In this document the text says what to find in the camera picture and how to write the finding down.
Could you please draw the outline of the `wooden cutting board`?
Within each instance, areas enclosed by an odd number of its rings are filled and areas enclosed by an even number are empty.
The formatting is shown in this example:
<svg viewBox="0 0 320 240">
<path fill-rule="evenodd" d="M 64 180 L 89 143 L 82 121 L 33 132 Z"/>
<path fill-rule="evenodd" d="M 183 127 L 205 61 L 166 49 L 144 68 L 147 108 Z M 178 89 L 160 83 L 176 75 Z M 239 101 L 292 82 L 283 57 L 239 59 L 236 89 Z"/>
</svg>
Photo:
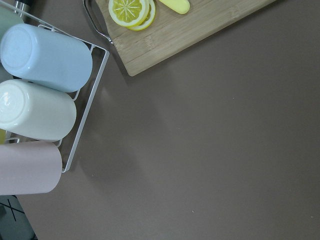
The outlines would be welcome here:
<svg viewBox="0 0 320 240">
<path fill-rule="evenodd" d="M 270 0 L 191 0 L 186 14 L 155 3 L 155 18 L 144 30 L 116 24 L 107 0 L 96 1 L 108 35 L 129 76 L 133 77 L 223 28 L 271 4 Z"/>
</svg>

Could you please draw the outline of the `lemon slice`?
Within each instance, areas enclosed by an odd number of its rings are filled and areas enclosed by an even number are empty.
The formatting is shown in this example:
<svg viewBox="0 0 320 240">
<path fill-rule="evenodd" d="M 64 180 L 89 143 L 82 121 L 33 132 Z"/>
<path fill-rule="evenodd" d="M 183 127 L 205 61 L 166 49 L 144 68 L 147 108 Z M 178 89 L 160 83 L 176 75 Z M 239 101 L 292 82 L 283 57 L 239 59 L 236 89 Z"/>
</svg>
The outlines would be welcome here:
<svg viewBox="0 0 320 240">
<path fill-rule="evenodd" d="M 153 0 L 149 1 L 149 12 L 146 16 L 146 19 L 137 26 L 133 26 L 133 27 L 129 27 L 128 29 L 131 31 L 142 31 L 146 28 L 148 28 L 154 21 L 156 16 L 156 5 L 155 2 Z"/>
<path fill-rule="evenodd" d="M 108 11 L 112 20 L 125 28 L 140 25 L 150 9 L 148 0 L 110 0 Z"/>
</svg>

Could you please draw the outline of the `yellow plastic knife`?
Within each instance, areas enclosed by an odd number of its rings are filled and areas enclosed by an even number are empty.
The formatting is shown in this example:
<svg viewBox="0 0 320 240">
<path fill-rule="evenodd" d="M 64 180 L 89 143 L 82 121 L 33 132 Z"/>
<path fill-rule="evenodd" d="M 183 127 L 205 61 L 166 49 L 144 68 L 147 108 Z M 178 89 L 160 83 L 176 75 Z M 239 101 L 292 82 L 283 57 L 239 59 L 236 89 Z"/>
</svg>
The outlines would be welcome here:
<svg viewBox="0 0 320 240">
<path fill-rule="evenodd" d="M 181 15 L 190 10 L 190 2 L 188 0 L 160 0 L 160 2 Z"/>
</svg>

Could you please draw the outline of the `white mug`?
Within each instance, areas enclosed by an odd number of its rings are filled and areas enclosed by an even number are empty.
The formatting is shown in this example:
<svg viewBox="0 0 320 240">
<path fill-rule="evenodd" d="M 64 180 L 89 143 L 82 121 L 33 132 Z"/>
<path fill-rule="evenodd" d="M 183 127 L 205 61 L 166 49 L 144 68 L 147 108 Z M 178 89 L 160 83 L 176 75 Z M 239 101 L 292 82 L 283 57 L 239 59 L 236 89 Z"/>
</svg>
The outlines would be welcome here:
<svg viewBox="0 0 320 240">
<path fill-rule="evenodd" d="M 72 130 L 77 109 L 64 93 L 19 79 L 0 84 L 0 128 L 28 138 L 55 142 Z"/>
</svg>

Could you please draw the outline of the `blue mug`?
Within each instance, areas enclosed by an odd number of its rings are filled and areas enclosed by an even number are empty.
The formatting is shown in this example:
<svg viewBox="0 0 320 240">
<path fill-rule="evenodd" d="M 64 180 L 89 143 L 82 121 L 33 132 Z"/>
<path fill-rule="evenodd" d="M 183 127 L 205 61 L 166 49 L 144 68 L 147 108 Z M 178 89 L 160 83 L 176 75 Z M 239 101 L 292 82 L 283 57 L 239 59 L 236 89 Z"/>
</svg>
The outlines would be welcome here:
<svg viewBox="0 0 320 240">
<path fill-rule="evenodd" d="M 83 41 L 26 23 L 4 33 L 0 61 L 15 77 L 65 93 L 81 89 L 93 69 L 91 51 Z"/>
</svg>

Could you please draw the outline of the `pink mug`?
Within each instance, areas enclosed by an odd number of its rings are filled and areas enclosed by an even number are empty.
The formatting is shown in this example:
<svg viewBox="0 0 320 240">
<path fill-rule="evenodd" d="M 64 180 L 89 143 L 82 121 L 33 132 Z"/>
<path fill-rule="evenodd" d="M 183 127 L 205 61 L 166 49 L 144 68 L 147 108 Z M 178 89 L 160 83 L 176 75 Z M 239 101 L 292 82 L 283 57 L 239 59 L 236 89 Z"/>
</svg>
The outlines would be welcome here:
<svg viewBox="0 0 320 240">
<path fill-rule="evenodd" d="M 52 191 L 62 174 L 62 157 L 51 142 L 30 141 L 0 146 L 0 194 Z"/>
</svg>

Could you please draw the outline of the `yellow mug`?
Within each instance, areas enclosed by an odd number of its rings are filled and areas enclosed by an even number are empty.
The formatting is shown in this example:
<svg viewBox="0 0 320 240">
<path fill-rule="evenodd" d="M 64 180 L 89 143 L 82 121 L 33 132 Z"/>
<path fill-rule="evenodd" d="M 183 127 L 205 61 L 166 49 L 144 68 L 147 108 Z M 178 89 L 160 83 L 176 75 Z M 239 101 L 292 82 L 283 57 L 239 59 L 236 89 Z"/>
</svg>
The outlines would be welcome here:
<svg viewBox="0 0 320 240">
<path fill-rule="evenodd" d="M 0 144 L 4 144 L 6 140 L 6 131 L 3 129 L 0 129 Z"/>
</svg>

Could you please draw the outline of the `black silver bottle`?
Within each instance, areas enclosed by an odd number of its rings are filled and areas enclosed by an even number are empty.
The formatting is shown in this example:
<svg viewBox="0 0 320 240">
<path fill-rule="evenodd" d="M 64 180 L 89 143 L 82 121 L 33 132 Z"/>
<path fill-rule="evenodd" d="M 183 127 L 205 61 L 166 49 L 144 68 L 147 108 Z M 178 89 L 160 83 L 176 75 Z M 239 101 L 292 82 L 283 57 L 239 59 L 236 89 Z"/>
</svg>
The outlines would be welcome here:
<svg viewBox="0 0 320 240">
<path fill-rule="evenodd" d="M 27 9 L 30 9 L 32 7 L 33 3 L 34 0 L 15 0 L 14 6 L 17 9 L 26 11 Z"/>
</svg>

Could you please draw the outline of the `green mug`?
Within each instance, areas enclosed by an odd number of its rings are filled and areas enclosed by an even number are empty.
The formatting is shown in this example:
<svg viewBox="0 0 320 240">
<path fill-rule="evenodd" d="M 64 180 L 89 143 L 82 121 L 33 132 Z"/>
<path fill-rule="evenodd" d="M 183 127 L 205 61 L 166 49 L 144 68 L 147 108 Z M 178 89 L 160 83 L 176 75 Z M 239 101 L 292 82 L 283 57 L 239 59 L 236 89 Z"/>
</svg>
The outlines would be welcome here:
<svg viewBox="0 0 320 240">
<path fill-rule="evenodd" d="M 22 18 L 12 10 L 3 6 L 0 7 L 0 38 L 2 39 L 5 32 L 18 24 L 23 24 Z"/>
</svg>

